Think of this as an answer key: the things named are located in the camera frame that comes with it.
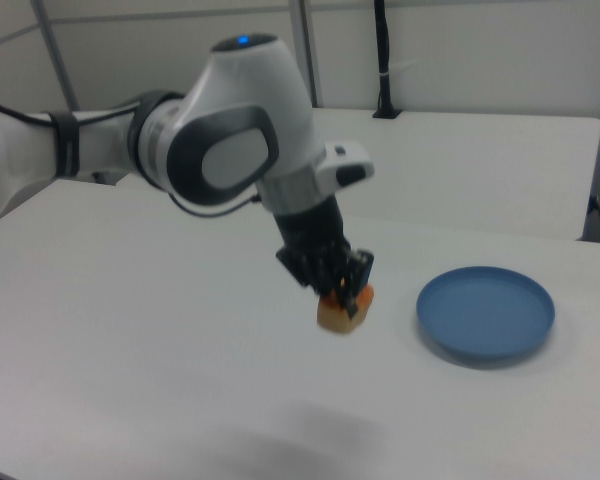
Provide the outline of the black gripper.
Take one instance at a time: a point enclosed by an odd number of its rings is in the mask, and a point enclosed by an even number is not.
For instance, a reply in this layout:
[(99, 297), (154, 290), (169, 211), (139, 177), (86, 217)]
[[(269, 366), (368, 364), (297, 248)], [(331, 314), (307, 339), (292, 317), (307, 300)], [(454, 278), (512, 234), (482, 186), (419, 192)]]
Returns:
[(344, 236), (344, 224), (335, 196), (296, 214), (275, 215), (283, 239), (276, 258), (304, 288), (327, 296), (333, 275), (325, 259), (317, 255), (331, 248), (343, 249), (335, 267), (335, 296), (349, 320), (359, 312), (358, 297), (367, 286), (375, 260), (367, 250), (352, 250)]

